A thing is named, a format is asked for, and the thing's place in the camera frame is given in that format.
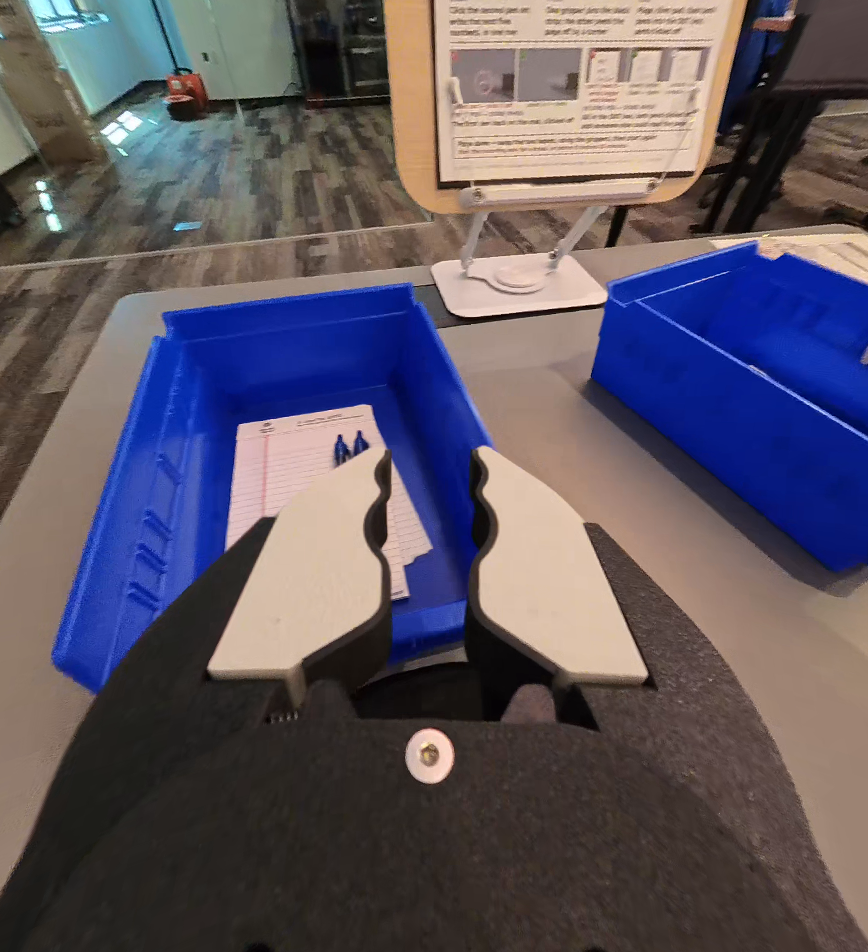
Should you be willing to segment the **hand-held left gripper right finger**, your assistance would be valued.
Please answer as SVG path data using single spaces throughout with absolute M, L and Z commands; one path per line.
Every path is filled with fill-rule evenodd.
M 645 684 L 649 671 L 579 513 L 489 446 L 472 451 L 466 654 L 496 691 Z

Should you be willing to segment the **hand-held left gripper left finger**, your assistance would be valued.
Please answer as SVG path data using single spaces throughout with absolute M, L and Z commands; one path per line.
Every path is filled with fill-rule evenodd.
M 391 487 L 391 454 L 375 446 L 280 509 L 207 664 L 210 680 L 280 683 L 299 708 L 316 682 L 355 691 L 385 668 Z

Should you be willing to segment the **white lined notepad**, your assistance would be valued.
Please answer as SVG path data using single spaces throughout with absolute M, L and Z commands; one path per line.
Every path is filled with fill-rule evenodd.
M 259 519 L 278 515 L 298 492 L 333 470 L 338 435 L 342 434 L 351 447 L 358 430 L 366 436 L 370 448 L 387 449 L 367 404 L 240 424 L 225 547 L 234 544 Z M 401 513 L 411 512 L 419 516 L 399 470 L 392 467 L 388 538 L 383 552 L 391 566 L 394 601 L 409 597 L 407 565 L 402 561 L 396 519 Z

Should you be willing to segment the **blue plastic bin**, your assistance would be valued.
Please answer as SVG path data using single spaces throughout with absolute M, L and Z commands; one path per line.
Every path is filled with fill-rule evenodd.
M 223 553 L 237 426 L 369 405 L 432 549 L 406 568 L 391 660 L 457 644 L 474 556 L 471 453 L 492 442 L 409 284 L 166 312 L 51 658 L 98 693 Z
M 754 242 L 608 286 L 592 380 L 836 573 L 868 567 L 868 283 Z

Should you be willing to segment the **white printed paper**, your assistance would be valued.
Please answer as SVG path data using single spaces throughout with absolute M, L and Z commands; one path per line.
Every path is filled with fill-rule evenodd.
M 792 255 L 813 265 L 868 283 L 868 234 L 824 233 L 764 235 L 755 239 L 712 239 L 715 248 L 755 242 L 759 254 L 770 260 Z

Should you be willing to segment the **instruction board on white stand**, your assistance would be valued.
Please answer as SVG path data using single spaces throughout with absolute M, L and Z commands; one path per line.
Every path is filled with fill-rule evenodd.
M 710 156 L 746 2 L 384 2 L 396 167 L 467 215 L 431 267 L 462 320 L 600 306 L 573 250 L 610 209 L 663 203 Z

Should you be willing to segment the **red floor machine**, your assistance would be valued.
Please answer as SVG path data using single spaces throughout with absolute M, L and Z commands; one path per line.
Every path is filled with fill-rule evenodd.
M 168 117 L 175 122 L 192 122 L 212 113 L 202 74 L 187 67 L 166 75 L 163 103 Z

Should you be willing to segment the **black shelf cabinet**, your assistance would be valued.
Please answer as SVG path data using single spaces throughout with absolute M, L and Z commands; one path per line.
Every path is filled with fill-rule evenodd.
M 390 101 L 381 1 L 288 1 L 286 6 L 309 109 Z

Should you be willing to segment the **tall cardboard box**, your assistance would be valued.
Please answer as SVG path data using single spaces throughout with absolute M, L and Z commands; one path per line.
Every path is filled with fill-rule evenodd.
M 68 72 L 23 1 L 0 1 L 1 81 L 47 166 L 105 163 L 107 150 Z

